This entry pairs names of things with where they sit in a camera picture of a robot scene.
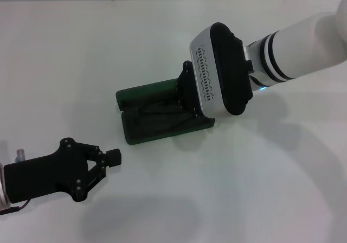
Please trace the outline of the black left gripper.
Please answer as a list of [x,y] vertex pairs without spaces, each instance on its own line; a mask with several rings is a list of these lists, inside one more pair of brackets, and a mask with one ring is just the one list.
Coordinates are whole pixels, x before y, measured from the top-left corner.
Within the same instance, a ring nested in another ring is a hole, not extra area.
[[[87,161],[95,162],[90,170]],[[75,202],[81,202],[106,177],[106,167],[119,165],[119,149],[102,152],[96,145],[65,138],[60,141],[59,148],[48,156],[5,165],[5,192],[10,202],[57,192],[67,193]]]

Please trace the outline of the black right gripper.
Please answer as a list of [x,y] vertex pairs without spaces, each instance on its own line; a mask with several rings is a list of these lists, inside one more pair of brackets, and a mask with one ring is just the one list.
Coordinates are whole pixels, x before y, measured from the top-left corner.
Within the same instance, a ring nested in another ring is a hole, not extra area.
[[199,118],[201,113],[198,90],[191,61],[183,63],[183,69],[177,80],[178,100],[182,109],[193,117]]

